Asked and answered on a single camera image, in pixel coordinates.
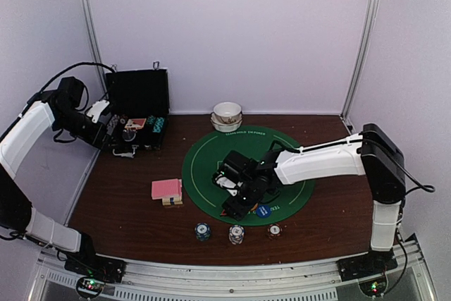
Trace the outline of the blue round dealer button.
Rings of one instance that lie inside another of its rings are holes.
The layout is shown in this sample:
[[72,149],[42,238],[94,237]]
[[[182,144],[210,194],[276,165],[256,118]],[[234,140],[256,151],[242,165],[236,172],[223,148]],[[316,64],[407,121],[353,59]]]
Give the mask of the blue round dealer button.
[[268,218],[271,213],[271,208],[267,205],[259,205],[256,209],[256,215],[262,219]]

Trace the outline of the light blue chip stack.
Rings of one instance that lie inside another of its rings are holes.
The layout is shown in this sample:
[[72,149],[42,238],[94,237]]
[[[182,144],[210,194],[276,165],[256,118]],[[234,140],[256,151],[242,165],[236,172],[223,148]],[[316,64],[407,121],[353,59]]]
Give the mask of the light blue chip stack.
[[245,236],[245,230],[240,225],[233,225],[229,228],[228,239],[233,245],[242,244]]

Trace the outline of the brown chip stack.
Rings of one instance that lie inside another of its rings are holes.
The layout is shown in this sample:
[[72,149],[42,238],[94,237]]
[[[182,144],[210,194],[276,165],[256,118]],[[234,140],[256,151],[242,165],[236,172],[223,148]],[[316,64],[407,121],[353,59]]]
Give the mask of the brown chip stack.
[[282,232],[283,229],[277,223],[273,223],[267,228],[267,236],[272,240],[279,238],[282,235]]

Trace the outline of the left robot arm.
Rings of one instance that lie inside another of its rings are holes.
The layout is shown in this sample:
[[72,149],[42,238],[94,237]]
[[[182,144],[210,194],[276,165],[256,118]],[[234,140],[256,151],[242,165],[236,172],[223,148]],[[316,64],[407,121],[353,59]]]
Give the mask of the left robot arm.
[[64,253],[87,276],[101,270],[92,238],[65,226],[59,207],[68,207],[82,177],[78,155],[102,149],[110,139],[106,95],[83,104],[83,81],[64,71],[28,101],[1,135],[1,227],[9,240],[25,238]]

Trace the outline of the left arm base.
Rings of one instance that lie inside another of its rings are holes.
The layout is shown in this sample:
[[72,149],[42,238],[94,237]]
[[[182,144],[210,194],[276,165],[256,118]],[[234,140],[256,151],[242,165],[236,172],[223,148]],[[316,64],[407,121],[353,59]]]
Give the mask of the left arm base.
[[126,268],[125,261],[108,257],[96,257],[93,264],[86,264],[69,256],[64,262],[65,270],[80,275],[75,291],[86,300],[99,297],[107,284],[121,283]]

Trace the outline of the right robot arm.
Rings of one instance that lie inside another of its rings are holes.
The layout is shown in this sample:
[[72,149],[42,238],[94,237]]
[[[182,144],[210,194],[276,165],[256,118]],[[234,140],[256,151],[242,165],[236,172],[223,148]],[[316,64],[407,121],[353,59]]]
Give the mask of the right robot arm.
[[433,185],[420,183],[404,167],[404,155],[375,123],[364,125],[360,133],[310,147],[287,147],[274,140],[256,161],[231,151],[222,161],[212,181],[230,191],[223,203],[227,216],[242,220],[266,193],[283,185],[317,178],[365,176],[373,199],[373,223],[369,253],[361,260],[366,273],[375,274],[388,263],[393,248],[400,210],[410,193],[435,192]]

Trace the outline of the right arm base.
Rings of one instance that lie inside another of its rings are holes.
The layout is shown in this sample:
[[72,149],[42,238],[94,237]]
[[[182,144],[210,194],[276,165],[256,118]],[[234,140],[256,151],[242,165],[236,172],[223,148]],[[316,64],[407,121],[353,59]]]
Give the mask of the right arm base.
[[360,291],[367,297],[382,297],[388,291],[387,272],[398,267],[391,252],[368,252],[339,259],[337,265],[341,281],[357,279]]

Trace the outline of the clear dealer puck in case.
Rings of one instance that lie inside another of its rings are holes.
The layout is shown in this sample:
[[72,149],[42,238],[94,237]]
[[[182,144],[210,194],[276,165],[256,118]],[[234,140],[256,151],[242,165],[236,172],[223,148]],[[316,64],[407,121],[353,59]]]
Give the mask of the clear dealer puck in case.
[[125,129],[122,132],[122,138],[125,142],[132,142],[136,138],[136,134],[135,130]]

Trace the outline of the cards in case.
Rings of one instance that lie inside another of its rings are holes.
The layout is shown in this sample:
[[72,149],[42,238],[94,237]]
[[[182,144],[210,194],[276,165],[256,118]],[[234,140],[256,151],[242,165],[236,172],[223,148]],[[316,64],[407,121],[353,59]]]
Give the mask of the cards in case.
[[124,128],[128,130],[140,130],[143,129],[147,120],[145,118],[132,118],[127,121]]

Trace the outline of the round green poker mat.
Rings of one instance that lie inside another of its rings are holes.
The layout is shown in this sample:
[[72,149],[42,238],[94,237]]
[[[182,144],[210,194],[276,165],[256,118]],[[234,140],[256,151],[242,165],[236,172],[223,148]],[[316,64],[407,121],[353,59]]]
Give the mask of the round green poker mat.
[[296,214],[309,201],[312,180],[281,185],[269,172],[256,170],[269,150],[297,148],[299,143],[277,130],[245,126],[231,133],[212,132],[196,142],[185,156],[183,187],[194,204],[209,216],[236,223],[224,209],[238,195],[249,195],[251,180],[263,177],[268,188],[258,191],[256,208],[238,223],[241,226],[266,226]]

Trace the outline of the black poker chip case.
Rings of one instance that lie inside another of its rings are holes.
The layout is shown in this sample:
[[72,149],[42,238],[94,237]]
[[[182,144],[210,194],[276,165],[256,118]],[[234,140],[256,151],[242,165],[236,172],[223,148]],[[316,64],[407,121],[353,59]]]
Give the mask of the black poker chip case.
[[[106,74],[108,98],[111,104],[110,126],[113,128],[107,147],[114,156],[134,158],[138,150],[159,150],[163,144],[170,113],[168,70],[154,62],[153,68],[123,70]],[[161,134],[152,132],[156,117],[165,117]],[[129,119],[145,118],[143,129],[135,130],[136,138],[125,142],[124,126]]]

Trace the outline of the dark blue chip stack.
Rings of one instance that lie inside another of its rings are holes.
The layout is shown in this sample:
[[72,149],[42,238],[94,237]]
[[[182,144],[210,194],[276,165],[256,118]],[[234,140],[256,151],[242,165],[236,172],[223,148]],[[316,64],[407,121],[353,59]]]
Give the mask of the dark blue chip stack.
[[211,237],[211,229],[207,223],[198,223],[194,227],[194,232],[199,241],[206,241]]

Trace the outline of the teal chip stack in case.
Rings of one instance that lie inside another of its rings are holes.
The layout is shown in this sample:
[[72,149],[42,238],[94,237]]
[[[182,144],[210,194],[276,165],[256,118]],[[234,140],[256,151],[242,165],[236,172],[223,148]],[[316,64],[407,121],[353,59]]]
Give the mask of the teal chip stack in case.
[[156,134],[161,134],[166,124],[165,117],[156,117],[154,119],[154,124],[152,126],[152,132]]

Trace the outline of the lower white ceramic bowl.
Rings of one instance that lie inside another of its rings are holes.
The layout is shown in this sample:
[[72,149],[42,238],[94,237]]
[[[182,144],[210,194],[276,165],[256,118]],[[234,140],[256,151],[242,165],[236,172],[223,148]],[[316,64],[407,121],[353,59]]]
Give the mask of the lower white ceramic bowl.
[[216,131],[221,133],[231,133],[236,131],[242,125],[242,114],[240,114],[239,118],[232,123],[223,123],[219,121],[215,113],[212,113],[210,121]]

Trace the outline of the white ceramic bowl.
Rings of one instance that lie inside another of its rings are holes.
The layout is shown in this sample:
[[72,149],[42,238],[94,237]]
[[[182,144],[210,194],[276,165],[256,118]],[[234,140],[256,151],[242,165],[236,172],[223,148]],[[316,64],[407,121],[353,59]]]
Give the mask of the white ceramic bowl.
[[221,102],[215,105],[213,113],[222,121],[232,121],[242,113],[242,107],[235,102]]
[[232,123],[223,123],[219,121],[215,113],[212,113],[210,121],[216,131],[221,133],[231,133],[236,131],[242,125],[242,114],[240,114],[239,118]]

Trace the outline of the gold blue card box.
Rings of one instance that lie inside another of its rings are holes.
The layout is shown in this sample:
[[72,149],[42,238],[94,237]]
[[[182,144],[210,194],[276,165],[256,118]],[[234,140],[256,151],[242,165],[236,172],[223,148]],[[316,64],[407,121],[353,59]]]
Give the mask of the gold blue card box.
[[173,179],[168,180],[164,187],[163,197],[161,199],[162,205],[165,207],[183,204],[182,180]]

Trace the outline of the pink playing card deck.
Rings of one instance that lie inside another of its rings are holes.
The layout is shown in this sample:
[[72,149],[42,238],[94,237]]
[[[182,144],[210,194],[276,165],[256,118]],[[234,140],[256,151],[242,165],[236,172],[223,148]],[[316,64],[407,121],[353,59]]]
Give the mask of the pink playing card deck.
[[180,179],[156,180],[152,182],[152,199],[170,199],[182,195],[182,181]]

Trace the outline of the upper white ceramic bowl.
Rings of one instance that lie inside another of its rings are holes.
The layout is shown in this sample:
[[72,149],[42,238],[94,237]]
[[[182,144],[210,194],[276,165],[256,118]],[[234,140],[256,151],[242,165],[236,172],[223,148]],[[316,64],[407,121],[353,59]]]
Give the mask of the upper white ceramic bowl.
[[235,102],[221,102],[215,105],[213,113],[222,121],[232,121],[242,113],[242,107]]

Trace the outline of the left aluminium post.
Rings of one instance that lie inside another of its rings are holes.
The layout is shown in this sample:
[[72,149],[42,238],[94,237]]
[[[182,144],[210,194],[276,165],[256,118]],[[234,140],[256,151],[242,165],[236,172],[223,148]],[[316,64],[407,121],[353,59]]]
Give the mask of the left aluminium post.
[[94,21],[92,17],[92,10],[89,0],[80,0],[80,3],[82,6],[82,12],[85,21],[85,27],[87,30],[89,48],[91,51],[92,59],[96,63],[101,63],[101,54],[99,50],[96,32],[94,29]]

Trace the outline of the aluminium post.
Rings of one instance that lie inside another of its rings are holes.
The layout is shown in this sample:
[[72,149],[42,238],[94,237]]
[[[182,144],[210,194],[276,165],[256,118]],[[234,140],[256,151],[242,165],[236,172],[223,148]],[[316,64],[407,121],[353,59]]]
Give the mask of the aluminium post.
[[380,0],[367,0],[366,14],[364,18],[364,26],[362,29],[362,35],[359,43],[359,48],[357,50],[357,57],[354,63],[354,68],[352,71],[352,77],[350,81],[350,86],[348,87],[347,95],[345,97],[345,102],[342,107],[340,114],[341,119],[347,124],[351,124],[350,111],[354,98],[357,94],[357,88],[359,85],[360,78],[363,73],[364,63],[369,50],[369,45],[371,41],[371,35],[373,32],[373,27],[376,22],[376,16],[378,14]]
[[91,51],[92,59],[96,63],[101,63],[101,54],[99,50],[96,32],[94,29],[94,21],[92,17],[92,10],[89,0],[80,0],[80,3],[82,6],[82,12],[85,21],[85,27],[87,30],[89,48]]

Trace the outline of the aluminium front rail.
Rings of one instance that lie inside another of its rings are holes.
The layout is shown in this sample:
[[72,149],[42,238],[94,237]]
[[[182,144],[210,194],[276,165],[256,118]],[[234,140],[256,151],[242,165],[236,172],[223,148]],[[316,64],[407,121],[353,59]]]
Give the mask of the aluminium front rail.
[[[338,260],[254,266],[193,266],[123,259],[121,283],[105,285],[93,300],[439,300],[416,239],[394,247],[398,267],[385,275],[344,281]],[[388,294],[369,297],[369,281],[388,280]],[[49,250],[41,251],[25,300],[84,300],[80,275],[66,271]]]

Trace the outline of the right aluminium post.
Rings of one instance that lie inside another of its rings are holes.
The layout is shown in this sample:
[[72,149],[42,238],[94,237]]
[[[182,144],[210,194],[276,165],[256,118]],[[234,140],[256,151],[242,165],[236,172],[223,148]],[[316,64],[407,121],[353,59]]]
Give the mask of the right aluminium post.
[[363,73],[364,63],[369,50],[369,45],[371,41],[371,35],[373,32],[373,27],[376,22],[376,16],[378,14],[380,0],[367,0],[366,14],[364,18],[364,26],[362,29],[362,35],[359,43],[359,48],[357,50],[357,57],[354,63],[354,68],[352,71],[352,77],[350,81],[350,86],[348,87],[347,95],[345,97],[345,102],[342,107],[340,114],[341,119],[347,124],[351,124],[350,111],[354,98],[357,94],[357,88],[359,85],[360,78]]

